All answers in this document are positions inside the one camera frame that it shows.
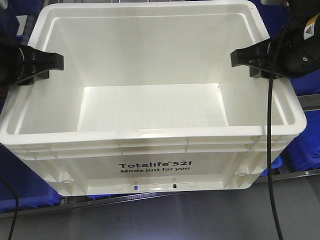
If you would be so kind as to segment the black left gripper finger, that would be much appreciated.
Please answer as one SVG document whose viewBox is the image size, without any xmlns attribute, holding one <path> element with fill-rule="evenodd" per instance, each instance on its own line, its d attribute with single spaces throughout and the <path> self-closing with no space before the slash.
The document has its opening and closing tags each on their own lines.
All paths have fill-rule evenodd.
<svg viewBox="0 0 320 240">
<path fill-rule="evenodd" d="M 55 52 L 44 52 L 31 46 L 23 47 L 23 77 L 44 75 L 50 70 L 64 70 L 64 56 Z"/>
<path fill-rule="evenodd" d="M 38 75 L 35 75 L 29 79 L 26 79 L 24 81 L 21 81 L 19 83 L 17 83 L 17 86 L 30 86 L 33 85 L 35 83 L 36 80 L 46 80 L 48 79 L 50 76 L 50 71 L 45 71 L 43 73 L 40 73 Z"/>
</svg>

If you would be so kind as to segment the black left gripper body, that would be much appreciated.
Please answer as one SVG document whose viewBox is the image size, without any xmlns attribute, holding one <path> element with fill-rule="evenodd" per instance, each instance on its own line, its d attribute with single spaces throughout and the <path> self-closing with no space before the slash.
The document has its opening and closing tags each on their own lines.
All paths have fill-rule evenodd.
<svg viewBox="0 0 320 240">
<path fill-rule="evenodd" d="M 5 30 L 0 29 L 0 86 L 8 87 L 16 84 L 27 86 L 28 81 L 21 81 L 23 51 L 27 45 L 16 42 Z"/>
</svg>

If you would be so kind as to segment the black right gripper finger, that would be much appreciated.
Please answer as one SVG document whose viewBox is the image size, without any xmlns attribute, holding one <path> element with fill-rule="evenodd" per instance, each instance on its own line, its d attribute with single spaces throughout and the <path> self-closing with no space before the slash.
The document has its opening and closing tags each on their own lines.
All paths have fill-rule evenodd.
<svg viewBox="0 0 320 240">
<path fill-rule="evenodd" d="M 249 67 L 249 76 L 251 78 L 263 78 L 263 79 L 269 79 L 272 74 L 271 74 L 271 67 L 263 67 L 263 68 L 258 68 L 258 67 Z"/>
<path fill-rule="evenodd" d="M 270 72 L 272 68 L 271 40 L 267 39 L 246 48 L 234 50 L 230 54 L 231 66 L 247 66 Z"/>
</svg>

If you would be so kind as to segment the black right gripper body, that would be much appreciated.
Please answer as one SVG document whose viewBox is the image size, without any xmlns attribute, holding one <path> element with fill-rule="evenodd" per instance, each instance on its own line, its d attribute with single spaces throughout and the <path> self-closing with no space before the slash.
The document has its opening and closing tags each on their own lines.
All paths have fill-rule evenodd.
<svg viewBox="0 0 320 240">
<path fill-rule="evenodd" d="M 288 0 L 289 20 L 271 42 L 276 48 L 283 38 L 275 75 L 300 78 L 320 69 L 320 2 Z"/>
</svg>

